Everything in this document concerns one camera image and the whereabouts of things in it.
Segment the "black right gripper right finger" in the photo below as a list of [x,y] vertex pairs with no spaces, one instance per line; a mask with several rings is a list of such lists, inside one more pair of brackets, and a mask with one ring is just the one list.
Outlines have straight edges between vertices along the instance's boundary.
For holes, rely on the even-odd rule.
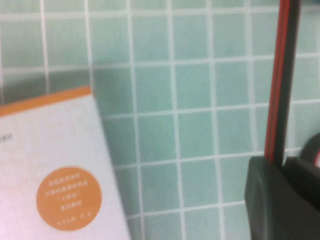
[[289,156],[282,170],[297,194],[320,210],[320,169],[299,157]]

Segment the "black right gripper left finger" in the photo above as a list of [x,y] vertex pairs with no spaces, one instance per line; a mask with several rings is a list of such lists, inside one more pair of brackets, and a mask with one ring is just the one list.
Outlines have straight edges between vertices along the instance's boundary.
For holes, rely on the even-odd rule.
[[249,160],[245,206],[252,240],[318,240],[320,210],[300,197],[283,166],[263,156]]

